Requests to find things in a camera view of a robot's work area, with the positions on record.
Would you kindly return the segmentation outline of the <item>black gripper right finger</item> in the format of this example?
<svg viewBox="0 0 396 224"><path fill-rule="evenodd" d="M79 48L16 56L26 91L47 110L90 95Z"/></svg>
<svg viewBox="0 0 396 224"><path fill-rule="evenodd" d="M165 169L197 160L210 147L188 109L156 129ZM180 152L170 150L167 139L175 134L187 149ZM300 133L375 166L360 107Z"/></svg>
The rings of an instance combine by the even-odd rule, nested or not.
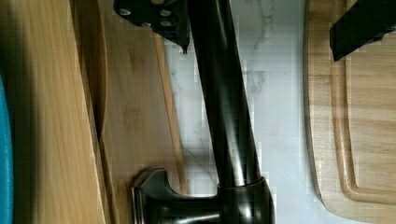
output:
<svg viewBox="0 0 396 224"><path fill-rule="evenodd" d="M357 0L330 29L330 47L337 62L360 47L395 31L396 0Z"/></svg>

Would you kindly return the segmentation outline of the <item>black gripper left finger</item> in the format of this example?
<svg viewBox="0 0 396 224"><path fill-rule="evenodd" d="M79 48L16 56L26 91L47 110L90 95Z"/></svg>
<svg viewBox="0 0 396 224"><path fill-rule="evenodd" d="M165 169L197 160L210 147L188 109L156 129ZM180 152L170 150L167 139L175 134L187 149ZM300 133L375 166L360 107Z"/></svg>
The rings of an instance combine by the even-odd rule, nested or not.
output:
<svg viewBox="0 0 396 224"><path fill-rule="evenodd" d="M149 27L187 53L190 44L187 0L114 0L113 8L128 22Z"/></svg>

